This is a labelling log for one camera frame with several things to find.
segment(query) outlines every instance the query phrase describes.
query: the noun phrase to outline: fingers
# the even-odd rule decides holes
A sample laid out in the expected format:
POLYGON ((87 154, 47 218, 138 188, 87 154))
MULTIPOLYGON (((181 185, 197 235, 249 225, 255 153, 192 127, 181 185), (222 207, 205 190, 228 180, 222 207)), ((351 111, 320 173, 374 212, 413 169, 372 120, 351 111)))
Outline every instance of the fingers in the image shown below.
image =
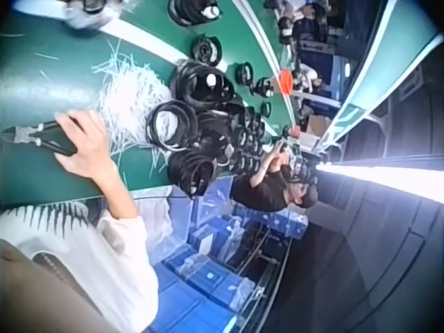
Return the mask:
POLYGON ((71 118, 77 120, 87 137, 97 137, 99 129, 92 120, 92 116, 88 111, 70 110, 68 114, 71 118))
POLYGON ((72 121, 71 118, 62 113, 56 113, 54 118, 77 149, 86 144, 86 134, 72 121))
POLYGON ((63 169, 70 173, 75 173, 73 156, 68 157, 62 154, 54 153, 54 157, 62 165, 63 169))

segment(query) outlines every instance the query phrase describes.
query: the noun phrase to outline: black shirt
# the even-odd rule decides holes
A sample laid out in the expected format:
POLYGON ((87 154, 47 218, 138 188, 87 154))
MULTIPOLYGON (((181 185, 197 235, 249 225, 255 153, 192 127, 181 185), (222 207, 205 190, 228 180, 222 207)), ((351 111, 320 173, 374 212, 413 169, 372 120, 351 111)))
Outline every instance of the black shirt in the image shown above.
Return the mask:
POLYGON ((285 183, 280 171, 267 173, 264 180, 252 188, 252 174, 237 176, 233 181, 231 198, 252 210, 279 212, 287 207, 284 197, 285 183))

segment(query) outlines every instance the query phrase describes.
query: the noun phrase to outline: fluorescent light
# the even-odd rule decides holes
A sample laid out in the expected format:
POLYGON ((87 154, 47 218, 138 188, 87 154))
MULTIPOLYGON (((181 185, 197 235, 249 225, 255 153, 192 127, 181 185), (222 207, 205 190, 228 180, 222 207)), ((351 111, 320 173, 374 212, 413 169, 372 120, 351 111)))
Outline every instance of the fluorescent light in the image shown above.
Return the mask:
POLYGON ((346 78, 350 76, 350 72, 351 72, 350 63, 347 62, 344 67, 344 75, 346 78))

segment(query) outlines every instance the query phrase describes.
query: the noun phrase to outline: brown cloth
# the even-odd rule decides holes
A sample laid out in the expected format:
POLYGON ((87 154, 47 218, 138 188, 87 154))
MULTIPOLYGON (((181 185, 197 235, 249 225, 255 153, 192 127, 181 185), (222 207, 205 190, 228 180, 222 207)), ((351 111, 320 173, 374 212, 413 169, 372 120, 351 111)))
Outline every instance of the brown cloth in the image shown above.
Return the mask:
POLYGON ((1 332, 118 332, 71 287, 3 239, 0 256, 1 332))

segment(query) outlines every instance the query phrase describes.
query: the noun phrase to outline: hand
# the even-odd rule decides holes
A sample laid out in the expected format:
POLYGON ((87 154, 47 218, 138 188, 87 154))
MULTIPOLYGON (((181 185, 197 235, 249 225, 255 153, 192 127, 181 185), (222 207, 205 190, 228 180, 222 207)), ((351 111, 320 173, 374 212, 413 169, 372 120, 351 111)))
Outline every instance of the hand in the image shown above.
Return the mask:
POLYGON ((284 142, 276 142, 275 146, 273 147, 273 149, 270 152, 270 155, 273 156, 274 158, 279 157, 281 154, 281 148, 283 146, 284 142))
POLYGON ((66 171, 91 178, 96 183, 117 173, 117 166, 110 157, 105 124, 97 113, 68 111, 68 114, 55 114, 55 120, 77 148, 77 153, 69 157, 54 154, 66 171))

